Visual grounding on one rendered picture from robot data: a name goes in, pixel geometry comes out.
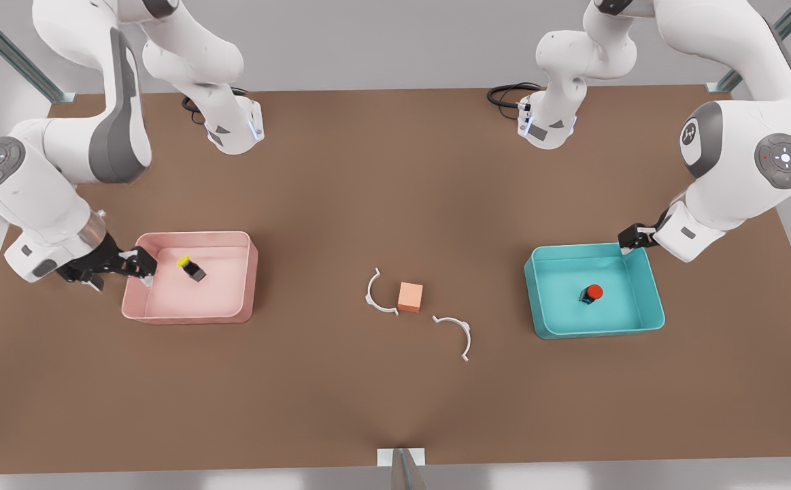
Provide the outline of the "yellow button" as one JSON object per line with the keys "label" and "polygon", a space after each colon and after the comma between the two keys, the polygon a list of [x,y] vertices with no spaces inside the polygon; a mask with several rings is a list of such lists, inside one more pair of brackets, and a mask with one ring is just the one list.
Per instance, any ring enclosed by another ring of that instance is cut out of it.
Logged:
{"label": "yellow button", "polygon": [[194,263],[194,261],[191,260],[190,255],[184,255],[184,257],[178,259],[177,263],[175,264],[180,267],[181,270],[184,270],[184,273],[186,273],[190,279],[193,279],[193,281],[201,282],[202,279],[204,279],[207,275],[205,270],[203,270],[199,264]]}

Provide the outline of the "pink storage box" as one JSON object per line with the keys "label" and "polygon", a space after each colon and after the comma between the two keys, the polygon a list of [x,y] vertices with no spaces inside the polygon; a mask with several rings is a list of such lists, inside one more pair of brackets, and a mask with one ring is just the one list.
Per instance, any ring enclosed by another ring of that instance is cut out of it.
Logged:
{"label": "pink storage box", "polygon": [[158,263],[126,281],[122,315],[148,325],[244,323],[252,316],[258,249],[243,231],[145,233],[136,242]]}

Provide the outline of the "blue storage box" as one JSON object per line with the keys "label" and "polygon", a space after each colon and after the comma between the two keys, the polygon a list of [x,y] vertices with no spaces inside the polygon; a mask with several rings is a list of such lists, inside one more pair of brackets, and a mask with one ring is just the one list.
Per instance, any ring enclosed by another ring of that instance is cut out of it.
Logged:
{"label": "blue storage box", "polygon": [[623,255],[617,243],[538,247],[524,275],[539,338],[626,336],[665,324],[644,249]]}

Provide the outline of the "orange cube block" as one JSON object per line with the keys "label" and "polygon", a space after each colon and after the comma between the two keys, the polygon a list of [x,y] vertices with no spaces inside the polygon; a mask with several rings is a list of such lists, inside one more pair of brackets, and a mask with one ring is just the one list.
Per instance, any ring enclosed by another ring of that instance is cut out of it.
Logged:
{"label": "orange cube block", "polygon": [[402,282],[399,285],[398,311],[420,312],[422,292],[421,284]]}

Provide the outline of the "silver frame post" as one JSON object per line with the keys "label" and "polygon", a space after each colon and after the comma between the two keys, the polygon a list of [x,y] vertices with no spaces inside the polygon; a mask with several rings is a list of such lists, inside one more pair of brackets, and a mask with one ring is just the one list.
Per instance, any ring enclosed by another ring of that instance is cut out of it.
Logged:
{"label": "silver frame post", "polygon": [[731,93],[745,88],[753,99],[774,100],[791,94],[791,56],[784,38],[791,34],[791,0],[775,21],[750,12],[735,18],[731,48],[724,48],[719,62],[730,65],[721,80],[706,84],[710,93]]}
{"label": "silver frame post", "polygon": [[377,466],[391,468],[389,490],[428,490],[420,466],[426,465],[425,448],[379,448]]}
{"label": "silver frame post", "polygon": [[75,101],[74,93],[63,92],[1,30],[0,57],[50,103],[72,103]]}

